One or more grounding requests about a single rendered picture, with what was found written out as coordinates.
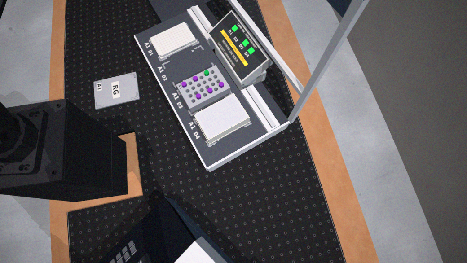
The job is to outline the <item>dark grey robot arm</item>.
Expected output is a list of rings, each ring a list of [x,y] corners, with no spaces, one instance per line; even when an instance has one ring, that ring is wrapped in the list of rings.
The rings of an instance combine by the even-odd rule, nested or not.
[[[42,109],[8,111],[0,102],[0,176],[39,172],[48,118]]]

